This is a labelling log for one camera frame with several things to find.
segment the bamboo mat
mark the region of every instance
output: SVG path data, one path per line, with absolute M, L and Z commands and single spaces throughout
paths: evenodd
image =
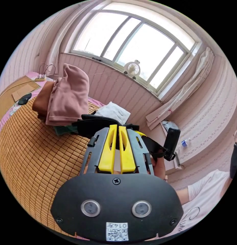
M 26 84 L 30 85 L 33 88 L 33 90 L 40 88 L 40 86 L 36 82 L 33 82 L 31 81 L 30 78 L 28 78 L 27 76 L 24 76 L 24 77 L 17 79 L 15 82 L 13 82 L 10 86 L 8 86 L 0 94 L 0 121 L 2 117 L 7 113 L 7 111 L 15 104 L 15 101 L 12 97 L 12 93 L 17 91 L 21 87 L 25 86 Z
M 21 106 L 0 132 L 0 170 L 21 206 L 38 222 L 62 234 L 50 208 L 57 190 L 79 174 L 88 139 L 56 136 L 32 111 L 35 98 Z M 89 102 L 89 113 L 98 107 Z

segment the desk fan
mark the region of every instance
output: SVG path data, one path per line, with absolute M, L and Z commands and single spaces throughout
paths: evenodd
M 136 79 L 136 76 L 139 76 L 141 72 L 139 64 L 140 62 L 138 60 L 128 62 L 124 66 L 124 74 L 131 76 L 133 79 Z

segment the bottle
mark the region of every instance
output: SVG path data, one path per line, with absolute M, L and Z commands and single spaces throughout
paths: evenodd
M 191 141 L 190 138 L 187 139 L 187 140 L 182 140 L 181 143 L 176 146 L 176 150 L 175 151 L 178 153 L 179 150 L 180 150 L 180 147 L 181 146 L 184 147 L 184 148 L 187 147 L 190 144 L 190 141 Z
M 181 141 L 181 145 L 182 145 L 183 147 L 187 147 L 187 145 L 188 145 L 189 143 L 190 143 L 190 138 L 187 139 L 187 140 Z

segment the white cloth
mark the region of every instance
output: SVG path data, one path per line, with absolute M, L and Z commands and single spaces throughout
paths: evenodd
M 195 74 L 191 79 L 170 101 L 146 116 L 147 125 L 150 130 L 153 130 L 161 121 L 167 118 L 201 86 L 212 68 L 213 61 L 214 54 L 207 47 L 201 54 Z
M 124 125 L 127 122 L 130 113 L 117 104 L 109 102 L 107 105 L 99 108 L 95 115 L 115 119 Z
M 184 231 L 205 218 L 220 201 L 221 191 L 229 176 L 229 172 L 215 170 L 188 186 L 190 201 L 182 206 L 184 214 L 176 228 L 164 237 Z

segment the white t-shirt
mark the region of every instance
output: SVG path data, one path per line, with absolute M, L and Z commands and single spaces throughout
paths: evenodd
M 184 231 L 205 218 L 220 201 L 222 188 L 229 176 L 229 172 L 215 170 L 188 186 L 190 201 L 182 206 L 184 214 L 176 228 L 164 237 Z

